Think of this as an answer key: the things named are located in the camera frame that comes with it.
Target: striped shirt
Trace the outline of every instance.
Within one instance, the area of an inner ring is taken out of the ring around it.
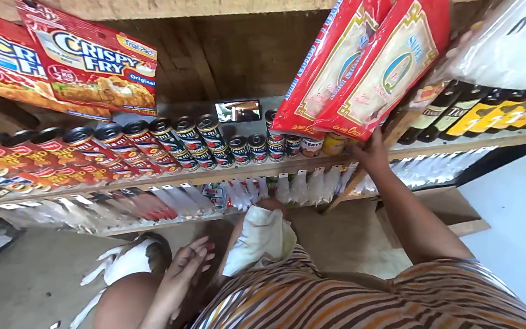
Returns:
[[[418,264],[385,287],[323,279],[297,245],[281,266],[233,278],[192,327],[526,328],[526,306],[475,261]]]

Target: white cloth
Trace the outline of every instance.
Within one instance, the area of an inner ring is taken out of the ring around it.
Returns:
[[[277,266],[289,258],[296,245],[296,234],[283,220],[281,210],[251,206],[245,214],[243,231],[229,252],[224,276]]]

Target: phone screen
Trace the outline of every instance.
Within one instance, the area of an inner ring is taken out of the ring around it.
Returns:
[[[258,100],[216,103],[215,105],[220,123],[261,120]]]

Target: red snack pack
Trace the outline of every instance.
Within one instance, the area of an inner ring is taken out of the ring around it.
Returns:
[[[367,140],[448,45],[447,0],[398,0],[314,129]]]
[[[155,49],[40,3],[16,6],[58,100],[156,116]]]
[[[390,8],[390,0],[336,2],[277,110],[271,131],[324,137],[324,132],[312,129],[312,123]]]
[[[60,102],[27,30],[0,18],[0,96],[58,112],[110,121],[107,109]]]

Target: wooden shelf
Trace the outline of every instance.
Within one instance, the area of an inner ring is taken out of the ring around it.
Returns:
[[[471,2],[475,0],[453,0],[453,2]],[[141,1],[129,0],[42,0],[43,4],[54,6],[88,20],[109,19],[146,19],[185,16],[212,16],[237,13],[264,13],[289,11],[314,11],[331,9],[334,0],[259,0],[259,1]],[[20,20],[13,1],[0,1],[0,17]]]

